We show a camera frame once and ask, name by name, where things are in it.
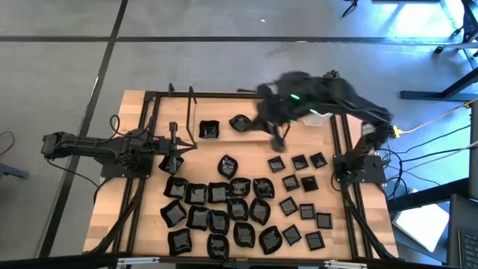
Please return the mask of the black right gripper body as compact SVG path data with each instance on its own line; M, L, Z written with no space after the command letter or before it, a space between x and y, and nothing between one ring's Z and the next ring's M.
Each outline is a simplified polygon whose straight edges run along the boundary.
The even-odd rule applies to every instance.
M260 84L257 87L257 94L261 98L257 104L257 118L267 121L270 131L266 133L271 135L271 148L276 152L284 152L286 143L284 137L279 134L279 128L285 123L296 121L298 116L288 106L287 99L273 93L266 84Z

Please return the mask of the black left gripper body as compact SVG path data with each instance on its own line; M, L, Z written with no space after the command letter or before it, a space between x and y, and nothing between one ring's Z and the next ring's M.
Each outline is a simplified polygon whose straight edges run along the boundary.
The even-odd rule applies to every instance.
M169 143L168 143L168 152L167 152L166 155L170 155L171 157L177 157L177 154L176 154L176 150L177 150L177 145L176 145L177 128L178 128L178 125L177 125L176 122L170 122L169 123L170 139L169 139Z

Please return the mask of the black stand legs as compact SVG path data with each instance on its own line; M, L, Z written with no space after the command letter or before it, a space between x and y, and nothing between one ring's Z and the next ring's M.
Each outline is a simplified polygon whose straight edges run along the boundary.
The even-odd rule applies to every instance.
M350 5L349 7L342 13L341 17L344 18L345 16L351 14L357 7L358 7L358 2L359 0L344 0L346 2L349 2Z

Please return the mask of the black desk foot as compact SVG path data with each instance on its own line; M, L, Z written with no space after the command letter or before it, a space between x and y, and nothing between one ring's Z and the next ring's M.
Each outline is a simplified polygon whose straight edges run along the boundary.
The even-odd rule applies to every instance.
M478 67L441 92L404 90L400 92L400 98L410 100L467 102L478 99L478 93L461 93L461 91L474 83L478 83Z

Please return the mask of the grey floor object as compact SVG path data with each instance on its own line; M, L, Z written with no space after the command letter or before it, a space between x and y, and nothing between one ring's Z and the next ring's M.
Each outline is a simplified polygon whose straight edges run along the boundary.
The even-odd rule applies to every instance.
M0 163L0 179L3 176L14 176L20 179L26 179L28 178L28 175L29 173L24 170Z

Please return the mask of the black rig beam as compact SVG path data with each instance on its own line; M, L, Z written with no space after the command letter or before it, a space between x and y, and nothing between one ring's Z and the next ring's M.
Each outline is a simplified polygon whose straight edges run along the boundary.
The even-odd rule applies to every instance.
M88 253L77 256L55 256L35 259L0 261L0 269L95 269L117 266L117 260L133 257L127 253ZM231 268L247 269L255 266L280 267L319 267L324 268L324 259L229 259L227 261L187 256L137 256L159 257L154 264L222 265ZM367 265L368 269L461 269L445 265L427 265L405 262L400 259L356 258L337 260Z

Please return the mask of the black desk beam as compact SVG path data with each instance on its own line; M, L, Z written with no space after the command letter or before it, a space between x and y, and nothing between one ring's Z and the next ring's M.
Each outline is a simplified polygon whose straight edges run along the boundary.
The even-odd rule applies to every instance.
M390 199L387 201L388 212L393 214L399 211L444 202L449 200L453 194L468 197L468 182L469 179L464 178L445 185L406 194L396 199Z

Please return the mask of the white board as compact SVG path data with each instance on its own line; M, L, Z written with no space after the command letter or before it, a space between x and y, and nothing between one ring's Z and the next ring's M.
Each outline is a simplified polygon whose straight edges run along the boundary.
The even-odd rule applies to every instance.
M398 212L392 224L429 252L433 252L444 232L449 213L437 204Z

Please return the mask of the office chair base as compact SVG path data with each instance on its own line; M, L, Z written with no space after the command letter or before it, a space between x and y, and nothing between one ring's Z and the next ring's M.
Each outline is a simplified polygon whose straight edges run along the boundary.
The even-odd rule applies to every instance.
M463 32L463 39L461 43L437 46L434 50L434 53L440 54L444 51L444 49L476 49L473 56L478 57L478 28L466 30L465 27L462 26L455 30L450 36L455 37L461 32Z

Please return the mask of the grey panel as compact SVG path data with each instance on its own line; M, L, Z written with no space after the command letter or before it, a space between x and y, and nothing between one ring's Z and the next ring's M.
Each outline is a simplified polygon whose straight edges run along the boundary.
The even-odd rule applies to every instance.
M478 109L471 109L471 143L468 196L478 200Z

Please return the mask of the dark grey laptop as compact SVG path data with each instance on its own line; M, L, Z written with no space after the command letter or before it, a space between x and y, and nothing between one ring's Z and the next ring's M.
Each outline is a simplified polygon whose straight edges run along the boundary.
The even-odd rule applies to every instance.
M478 202L458 194L450 200L447 265L478 269Z

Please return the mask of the wooden shelf with black frame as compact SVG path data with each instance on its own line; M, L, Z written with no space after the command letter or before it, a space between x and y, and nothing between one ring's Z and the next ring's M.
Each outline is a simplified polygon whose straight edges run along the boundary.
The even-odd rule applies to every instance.
M189 128L198 148L254 146L265 147L267 151L271 151L269 134L262 131L238 132L229 123L238 114L253 120L258 114L258 99L245 93L195 93L192 88L189 89L188 96L191 100ZM217 121L218 137L200 137L202 121L206 125L210 121Z

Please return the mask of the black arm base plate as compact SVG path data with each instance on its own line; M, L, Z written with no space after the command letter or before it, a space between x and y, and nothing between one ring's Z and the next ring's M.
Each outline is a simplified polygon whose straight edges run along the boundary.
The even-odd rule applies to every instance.
M378 155L367 155L361 166L348 169L344 155L333 157L335 175L339 182L350 183L385 183L385 162Z
M149 178L152 166L150 164L136 170L125 168L121 164L106 164L102 167L101 177L105 178Z

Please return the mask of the silver metal bracket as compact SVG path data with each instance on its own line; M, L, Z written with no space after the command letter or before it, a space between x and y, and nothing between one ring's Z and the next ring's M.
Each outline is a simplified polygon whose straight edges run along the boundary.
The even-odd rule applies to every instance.
M117 266L128 267L132 265L144 265L159 263L159 257L128 257L117 260Z
M325 269L368 269L366 264L328 260L324 262Z

